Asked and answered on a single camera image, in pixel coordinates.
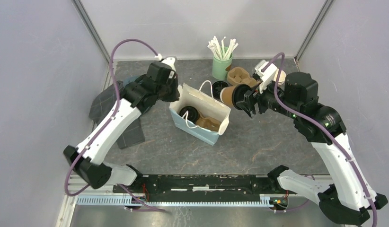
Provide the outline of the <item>black coffee cup lid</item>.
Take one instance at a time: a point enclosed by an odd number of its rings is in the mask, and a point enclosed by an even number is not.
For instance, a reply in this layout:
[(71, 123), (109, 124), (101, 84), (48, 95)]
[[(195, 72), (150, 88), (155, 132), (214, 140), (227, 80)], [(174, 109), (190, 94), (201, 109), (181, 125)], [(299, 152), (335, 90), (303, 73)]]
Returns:
[(236, 109), (241, 110), (238, 103), (244, 101), (244, 95), (249, 90), (251, 90), (251, 87), (246, 84), (239, 84), (234, 87), (232, 92), (232, 103)]

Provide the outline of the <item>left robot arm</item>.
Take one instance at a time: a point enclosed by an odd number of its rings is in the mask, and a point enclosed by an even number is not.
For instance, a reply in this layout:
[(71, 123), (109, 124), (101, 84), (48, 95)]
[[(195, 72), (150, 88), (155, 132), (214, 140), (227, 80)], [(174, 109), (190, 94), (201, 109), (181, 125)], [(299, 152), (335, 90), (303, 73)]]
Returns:
[(175, 61), (174, 57), (167, 57), (152, 62), (146, 74), (123, 88), (122, 98), (86, 139), (75, 147), (68, 145), (64, 149), (71, 171), (91, 188), (98, 189), (106, 183), (124, 184), (133, 193), (142, 188), (142, 179), (131, 167), (107, 164), (104, 159), (127, 127), (158, 100), (179, 100)]

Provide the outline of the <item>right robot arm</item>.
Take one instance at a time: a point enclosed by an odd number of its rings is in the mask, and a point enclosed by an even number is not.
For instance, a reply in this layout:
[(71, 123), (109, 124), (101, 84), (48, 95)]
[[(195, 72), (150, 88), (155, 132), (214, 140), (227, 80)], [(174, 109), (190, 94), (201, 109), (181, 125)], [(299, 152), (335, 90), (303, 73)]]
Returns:
[(322, 158), (333, 180), (317, 183), (278, 166), (268, 173), (267, 187), (273, 193), (294, 192), (317, 204), (332, 222), (360, 226), (375, 218), (377, 210), (388, 200), (366, 182), (350, 148), (349, 138), (340, 114), (318, 101), (318, 83), (311, 75), (295, 72), (287, 75), (284, 89), (271, 82), (266, 88), (240, 84), (232, 91), (235, 108), (249, 116), (266, 110), (293, 120), (302, 134)]

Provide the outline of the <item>light blue paper bag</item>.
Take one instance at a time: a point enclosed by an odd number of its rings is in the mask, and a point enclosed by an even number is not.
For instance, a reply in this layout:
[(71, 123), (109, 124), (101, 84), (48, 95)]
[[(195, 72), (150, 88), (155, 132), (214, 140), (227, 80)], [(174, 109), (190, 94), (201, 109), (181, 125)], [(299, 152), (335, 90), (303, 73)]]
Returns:
[(204, 93), (202, 88), (206, 83), (212, 92), (209, 80), (199, 89), (185, 83), (179, 85), (180, 98), (169, 105), (169, 110), (177, 128), (214, 145), (229, 125), (231, 108), (216, 100), (213, 94)]

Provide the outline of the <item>brown paper coffee cup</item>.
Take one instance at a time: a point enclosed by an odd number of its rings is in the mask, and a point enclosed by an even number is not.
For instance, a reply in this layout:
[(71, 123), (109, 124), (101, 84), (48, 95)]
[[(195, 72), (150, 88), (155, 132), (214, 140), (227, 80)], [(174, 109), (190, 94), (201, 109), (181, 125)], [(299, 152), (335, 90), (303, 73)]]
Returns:
[(234, 107), (233, 93), (237, 86), (225, 87), (220, 92), (220, 100), (223, 104), (229, 107)]

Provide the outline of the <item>cardboard cup carrier tray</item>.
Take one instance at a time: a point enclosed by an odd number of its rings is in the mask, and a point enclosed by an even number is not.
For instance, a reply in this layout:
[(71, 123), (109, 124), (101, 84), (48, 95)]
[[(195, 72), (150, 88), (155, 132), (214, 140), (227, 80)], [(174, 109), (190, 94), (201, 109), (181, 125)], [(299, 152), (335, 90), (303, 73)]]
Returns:
[(211, 117), (200, 117), (196, 125), (210, 131), (218, 132), (221, 122)]

